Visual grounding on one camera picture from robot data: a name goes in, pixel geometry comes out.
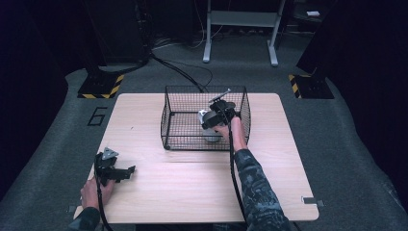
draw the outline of camouflage sleeve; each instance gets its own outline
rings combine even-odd
[[[242,184],[247,230],[291,230],[275,192],[252,153],[242,149],[234,158]]]
[[[88,207],[73,220],[66,231],[94,231],[100,220],[99,211]]]

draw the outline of gray carpet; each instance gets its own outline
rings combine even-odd
[[[277,51],[279,66],[269,63],[265,37],[224,38],[213,42],[211,62],[202,63],[204,44],[197,48],[171,45],[154,50],[197,82],[244,85],[249,92],[275,92],[281,97],[300,157],[315,198],[322,200],[319,218],[299,222],[301,230],[408,230],[408,216],[399,206],[388,177],[376,166],[358,138],[340,93],[329,81],[333,100],[296,99],[288,75],[310,37],[285,35]],[[109,66],[114,70],[129,65]],[[113,99],[79,99],[77,90],[87,73],[66,76],[69,84],[64,105],[30,162],[0,203],[0,230],[64,230],[72,220],[69,206],[79,204],[93,156],[103,137]],[[191,85],[181,75],[151,60],[125,75],[118,93],[164,92],[166,85]],[[101,126],[87,126],[96,107],[105,114]],[[130,224],[115,230],[134,230]]]

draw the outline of wooden table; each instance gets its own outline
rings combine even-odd
[[[261,163],[289,220],[314,220],[313,197],[282,103],[274,93],[249,93],[248,147]],[[115,185],[105,206],[109,223],[243,221],[230,174],[229,153],[167,151],[160,125],[165,96],[124,93],[115,104],[99,147],[119,153],[116,168],[136,166]],[[75,216],[82,211],[78,207]]]

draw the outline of wire cage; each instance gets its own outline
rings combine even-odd
[[[229,150],[229,141],[211,128],[204,130],[198,118],[199,111],[210,112],[211,100],[228,89],[231,91],[221,99],[235,103],[234,110],[241,117],[248,142],[251,116],[245,87],[213,86],[199,90],[193,86],[166,86],[161,124],[163,147],[166,150]]]

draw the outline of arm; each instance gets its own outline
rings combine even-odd
[[[115,181],[110,180],[106,187],[101,185],[102,203],[105,205],[111,198]],[[93,231],[100,220],[96,180],[93,177],[81,189],[82,207],[84,211],[73,220],[66,231]]]
[[[227,126],[214,129],[229,140]],[[235,163],[242,184],[242,203],[249,230],[291,230],[279,200],[273,192],[261,165],[249,151],[241,120],[231,120]]]

